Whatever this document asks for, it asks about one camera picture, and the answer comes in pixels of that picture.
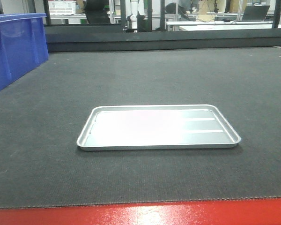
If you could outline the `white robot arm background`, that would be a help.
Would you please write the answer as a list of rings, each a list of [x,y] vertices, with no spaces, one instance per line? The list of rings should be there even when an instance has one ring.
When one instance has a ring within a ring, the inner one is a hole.
[[[138,25],[145,18],[145,7],[143,0],[126,0],[126,18],[134,33],[139,31]]]

